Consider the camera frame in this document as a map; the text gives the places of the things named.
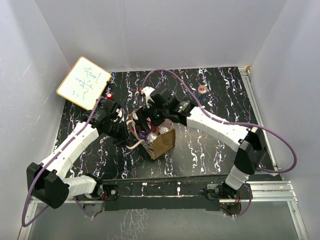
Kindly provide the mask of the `small white whiteboard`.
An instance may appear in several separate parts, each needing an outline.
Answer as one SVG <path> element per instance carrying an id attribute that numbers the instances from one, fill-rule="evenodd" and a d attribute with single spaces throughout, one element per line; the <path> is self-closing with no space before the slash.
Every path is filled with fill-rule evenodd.
<path id="1" fill-rule="evenodd" d="M 92 110 L 111 77 L 111 73 L 81 56 L 56 93 L 85 110 Z"/>

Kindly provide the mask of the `red-tab soda can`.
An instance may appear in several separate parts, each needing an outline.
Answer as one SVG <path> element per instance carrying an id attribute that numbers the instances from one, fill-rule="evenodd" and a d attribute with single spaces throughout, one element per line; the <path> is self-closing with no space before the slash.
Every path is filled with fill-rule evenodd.
<path id="1" fill-rule="evenodd" d="M 197 89 L 198 94 L 205 95 L 208 93 L 208 88 L 205 85 L 200 85 Z"/>

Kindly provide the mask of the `aluminium frame profile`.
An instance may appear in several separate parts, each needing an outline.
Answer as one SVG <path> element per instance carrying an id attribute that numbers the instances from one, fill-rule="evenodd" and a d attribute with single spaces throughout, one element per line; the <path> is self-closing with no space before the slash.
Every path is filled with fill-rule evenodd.
<path id="1" fill-rule="evenodd" d="M 115 207 L 84 197 L 48 209 L 20 230 L 20 240 L 306 240 L 308 234 L 289 181 L 250 181 L 252 200 L 243 215 L 205 210 L 213 203 L 186 193 L 194 184 L 178 183 L 177 196 L 132 198 Z"/>

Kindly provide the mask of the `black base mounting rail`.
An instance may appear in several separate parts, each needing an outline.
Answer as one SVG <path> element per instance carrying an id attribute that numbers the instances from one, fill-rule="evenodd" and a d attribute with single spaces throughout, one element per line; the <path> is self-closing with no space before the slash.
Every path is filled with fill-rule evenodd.
<path id="1" fill-rule="evenodd" d="M 203 209 L 220 211 L 231 205 L 235 213 L 242 210 L 242 202 L 251 201 L 252 190 L 245 184 L 232 196 L 222 192 L 225 175 L 180 177 L 105 179 L 92 197 L 80 200 L 100 201 L 104 211 L 130 209 L 178 210 Z"/>

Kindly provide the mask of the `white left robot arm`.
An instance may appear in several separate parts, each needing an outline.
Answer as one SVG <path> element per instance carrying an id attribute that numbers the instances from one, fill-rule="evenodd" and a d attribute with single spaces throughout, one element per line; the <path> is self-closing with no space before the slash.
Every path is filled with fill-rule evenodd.
<path id="1" fill-rule="evenodd" d="M 126 146 L 130 139 L 125 112 L 110 99 L 104 100 L 101 107 L 95 106 L 87 111 L 50 156 L 27 167 L 28 194 L 53 209 L 59 208 L 67 199 L 80 195 L 99 199 L 104 188 L 98 177 L 89 173 L 67 177 L 67 173 L 86 148 L 101 135 L 114 138 L 116 147 Z"/>

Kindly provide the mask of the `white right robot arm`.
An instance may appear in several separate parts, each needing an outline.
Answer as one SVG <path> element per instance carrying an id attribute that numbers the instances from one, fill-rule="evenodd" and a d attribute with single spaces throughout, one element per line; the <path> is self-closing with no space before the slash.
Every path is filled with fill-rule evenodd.
<path id="1" fill-rule="evenodd" d="M 167 88 L 144 87 L 140 94 L 144 97 L 145 104 L 136 114 L 143 130 L 151 130 L 147 120 L 157 127 L 170 120 L 209 134 L 236 153 L 225 181 L 209 191 L 214 197 L 236 198 L 243 184 L 257 171 L 268 152 L 263 131 L 255 126 L 232 125 L 206 111 L 204 106 L 196 106 L 189 98 L 179 101 Z"/>

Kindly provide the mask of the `red soda can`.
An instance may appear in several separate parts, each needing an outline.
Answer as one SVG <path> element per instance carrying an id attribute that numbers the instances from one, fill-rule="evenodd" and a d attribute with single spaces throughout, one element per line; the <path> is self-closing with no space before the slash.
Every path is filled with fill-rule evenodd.
<path id="1" fill-rule="evenodd" d="M 158 137 L 158 134 L 156 132 L 150 132 L 147 137 L 146 137 L 146 140 L 148 142 L 153 142 L 156 138 Z"/>

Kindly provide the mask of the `purple fanta can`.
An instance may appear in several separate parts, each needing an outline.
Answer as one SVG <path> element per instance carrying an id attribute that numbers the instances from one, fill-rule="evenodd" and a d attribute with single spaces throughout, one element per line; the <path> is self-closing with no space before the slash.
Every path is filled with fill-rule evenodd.
<path id="1" fill-rule="evenodd" d="M 141 129 L 139 129 L 138 132 L 139 132 L 141 138 L 143 138 L 143 139 L 146 139 L 148 134 L 150 133 L 149 131 L 143 131 Z"/>

